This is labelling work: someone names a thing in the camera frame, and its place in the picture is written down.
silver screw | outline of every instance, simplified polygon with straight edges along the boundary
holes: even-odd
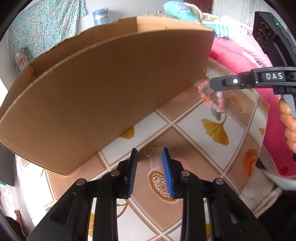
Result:
[[[222,178],[217,178],[215,181],[218,185],[222,185],[224,183],[224,180]]]
[[[188,172],[187,170],[183,170],[183,171],[181,172],[181,175],[182,175],[183,177],[188,177],[188,176],[190,175],[190,172]]]
[[[85,180],[84,180],[83,178],[80,178],[80,179],[78,179],[78,180],[76,181],[76,184],[77,184],[78,186],[82,186],[82,185],[85,184]]]
[[[111,176],[112,177],[117,177],[119,174],[120,174],[120,172],[118,170],[111,171]]]

pink bead bracelet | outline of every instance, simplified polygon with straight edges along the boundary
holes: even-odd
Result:
[[[221,91],[216,92],[216,96],[218,97],[217,101],[218,104],[216,104],[209,96],[207,96],[205,93],[203,93],[202,89],[209,85],[209,80],[205,79],[204,81],[200,81],[199,85],[197,86],[198,94],[200,94],[200,97],[204,99],[205,102],[208,102],[212,109],[215,109],[217,112],[220,112],[225,108],[224,105],[224,99],[223,99],[223,93]]]

gray grip handle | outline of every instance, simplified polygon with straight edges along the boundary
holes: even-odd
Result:
[[[293,95],[281,95],[281,98],[283,99],[283,101],[286,102],[286,104],[290,107],[291,109],[291,116],[293,118],[296,118],[296,106],[295,106],[295,99]],[[296,155],[294,154],[293,156],[294,161],[296,161]]]

blue and white striped cloth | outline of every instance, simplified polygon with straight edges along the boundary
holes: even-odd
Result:
[[[203,21],[202,25],[213,29],[216,32],[215,36],[218,38],[229,37],[229,29],[227,25],[208,21]]]

ring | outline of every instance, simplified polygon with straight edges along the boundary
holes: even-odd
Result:
[[[146,150],[147,150],[147,149],[152,149],[150,155],[146,154]],[[154,147],[147,146],[147,147],[144,149],[144,155],[147,156],[147,157],[151,157],[151,156],[153,156],[154,153],[155,153],[155,149],[154,149]]]

